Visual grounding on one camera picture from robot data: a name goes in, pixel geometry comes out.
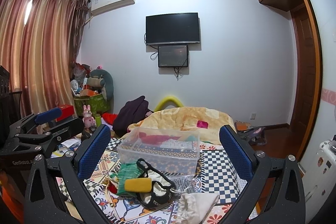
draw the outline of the wall-mounted air conditioner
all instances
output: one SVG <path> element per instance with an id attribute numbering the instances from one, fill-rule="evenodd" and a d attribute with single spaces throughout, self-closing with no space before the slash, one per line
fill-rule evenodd
<path id="1" fill-rule="evenodd" d="M 91 0 L 91 2 L 91 13 L 95 16 L 103 12 L 134 4 L 135 0 Z"/>

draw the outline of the green cup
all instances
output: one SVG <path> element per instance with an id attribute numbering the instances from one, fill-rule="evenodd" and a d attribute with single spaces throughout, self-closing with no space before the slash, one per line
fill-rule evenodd
<path id="1" fill-rule="evenodd" d="M 100 116 L 100 114 L 95 114 L 94 118 L 96 120 L 97 127 L 100 126 L 101 125 L 101 116 Z"/>

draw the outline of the dark clothing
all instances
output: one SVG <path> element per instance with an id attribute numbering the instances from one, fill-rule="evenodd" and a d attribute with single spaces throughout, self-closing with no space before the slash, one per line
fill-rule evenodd
<path id="1" fill-rule="evenodd" d="M 145 119 L 145 115 L 149 111 L 145 96 L 127 102 L 113 121 L 113 131 L 119 137 L 124 136 L 127 133 L 128 126 Z"/>

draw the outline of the red cloth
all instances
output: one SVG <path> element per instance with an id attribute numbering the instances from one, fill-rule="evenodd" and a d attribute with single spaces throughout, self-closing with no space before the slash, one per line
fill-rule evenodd
<path id="1" fill-rule="evenodd" d="M 117 188 L 110 181 L 109 181 L 109 185 L 108 185 L 108 190 L 113 194 L 117 194 L 117 192 L 118 192 Z"/>
<path id="2" fill-rule="evenodd" d="M 118 114 L 103 113 L 101 116 L 105 122 L 107 122 L 110 125 L 113 125 L 113 121 L 118 116 Z"/>
<path id="3" fill-rule="evenodd" d="M 164 141 L 169 139 L 178 140 L 180 137 L 173 137 L 169 135 L 149 135 L 145 132 L 139 132 L 139 138 L 141 139 L 142 143 L 145 144 L 162 144 Z"/>

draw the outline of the yellow blanket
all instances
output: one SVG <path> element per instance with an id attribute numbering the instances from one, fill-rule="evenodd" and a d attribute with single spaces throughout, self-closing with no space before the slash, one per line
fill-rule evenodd
<path id="1" fill-rule="evenodd" d="M 128 131 L 135 127 L 172 129 L 179 131 L 199 131 L 200 140 L 221 144 L 219 129 L 229 124 L 234 130 L 232 118 L 226 113 L 206 107 L 177 107 L 164 109 L 153 113 L 143 121 L 131 124 Z"/>

